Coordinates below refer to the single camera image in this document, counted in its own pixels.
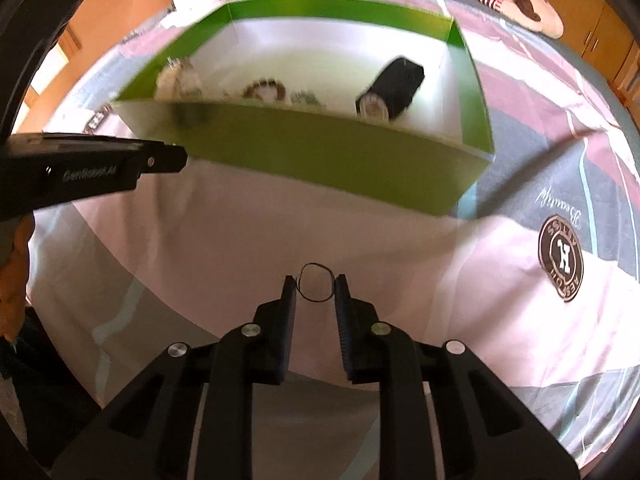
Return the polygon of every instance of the black rubber band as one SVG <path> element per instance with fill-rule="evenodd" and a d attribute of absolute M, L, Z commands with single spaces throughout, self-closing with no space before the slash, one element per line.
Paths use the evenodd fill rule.
<path fill-rule="evenodd" d="M 329 273 L 329 276 L 331 276 L 331 295 L 328 298 L 324 298 L 324 300 L 312 300 L 311 298 L 306 297 L 302 293 L 302 290 L 300 290 L 301 289 L 300 283 L 302 282 L 302 273 L 305 271 L 305 269 L 308 266 L 319 267 L 320 269 L 326 270 Z M 335 295 L 335 275 L 334 275 L 334 272 L 329 267 L 324 266 L 323 264 L 319 264 L 317 262 L 309 262 L 308 264 L 304 264 L 302 266 L 302 269 L 300 269 L 300 275 L 296 279 L 296 289 L 300 293 L 300 296 L 305 298 L 305 300 L 310 301 L 311 303 L 324 303 L 325 301 L 329 301 Z"/>

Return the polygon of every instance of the screw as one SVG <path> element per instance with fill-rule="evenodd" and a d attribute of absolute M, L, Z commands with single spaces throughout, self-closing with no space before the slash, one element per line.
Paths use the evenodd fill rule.
<path fill-rule="evenodd" d="M 391 327 L 386 323 L 374 323 L 371 325 L 371 331 L 375 335 L 389 335 L 391 334 Z"/>
<path fill-rule="evenodd" d="M 244 337 L 256 337 L 257 335 L 260 335 L 261 331 L 262 329 L 260 328 L 260 325 L 256 325 L 255 323 L 247 323 L 242 327 L 242 330 L 240 332 Z"/>
<path fill-rule="evenodd" d="M 169 346 L 169 349 L 167 350 L 167 352 L 171 357 L 182 357 L 187 353 L 188 349 L 189 349 L 188 346 L 185 345 L 184 343 L 174 343 L 171 346 Z"/>
<path fill-rule="evenodd" d="M 460 355 L 465 352 L 466 346 L 460 341 L 452 340 L 446 344 L 446 349 L 450 354 Z"/>

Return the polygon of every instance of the person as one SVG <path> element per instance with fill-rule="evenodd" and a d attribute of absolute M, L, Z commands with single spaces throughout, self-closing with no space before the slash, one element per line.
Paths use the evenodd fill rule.
<path fill-rule="evenodd" d="M 20 220 L 13 250 L 0 267 L 0 412 L 48 470 L 100 407 L 68 370 L 28 306 L 34 229 L 33 214 Z"/>

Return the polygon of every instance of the hand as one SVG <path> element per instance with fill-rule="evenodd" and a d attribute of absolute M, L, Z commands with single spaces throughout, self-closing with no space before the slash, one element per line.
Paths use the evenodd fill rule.
<path fill-rule="evenodd" d="M 24 324 L 29 281 L 29 240 L 35 229 L 33 214 L 24 216 L 14 233 L 14 250 L 0 267 L 0 336 L 14 341 Z"/>

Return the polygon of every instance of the patterned bedspread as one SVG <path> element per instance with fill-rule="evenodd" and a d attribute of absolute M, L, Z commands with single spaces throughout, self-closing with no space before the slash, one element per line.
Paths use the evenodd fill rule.
<path fill-rule="evenodd" d="M 640 395 L 628 144 L 598 91 L 535 35 L 449 0 L 385 1 L 454 16 L 478 68 L 496 160 L 448 216 L 190 159 L 135 192 L 40 212 L 31 301 L 105 403 L 167 345 L 214 341 L 277 298 L 286 274 L 322 262 L 414 339 L 466 342 L 582 466 Z M 177 32 L 117 48 L 94 77 L 132 75 Z M 101 104 L 90 79 L 68 104 Z M 99 133 L 130 135 L 117 117 Z M 569 302 L 538 257 L 552 215 L 581 246 Z M 377 396 L 347 387 L 339 353 L 332 305 L 299 299 L 290 380 L 255 395 L 257 479 L 377 477 Z"/>

